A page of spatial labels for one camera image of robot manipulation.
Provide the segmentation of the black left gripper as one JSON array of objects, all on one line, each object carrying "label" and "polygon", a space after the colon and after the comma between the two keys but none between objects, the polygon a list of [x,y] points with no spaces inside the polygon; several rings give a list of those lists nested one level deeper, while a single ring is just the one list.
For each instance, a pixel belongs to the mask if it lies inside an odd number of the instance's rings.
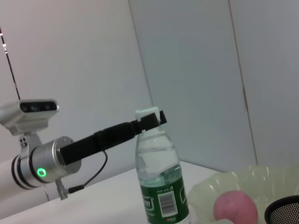
[{"label": "black left gripper", "polygon": [[131,140],[143,131],[159,126],[155,113],[151,113],[137,121],[121,123],[94,133],[84,139],[60,148],[65,165],[79,161],[85,157]]}]

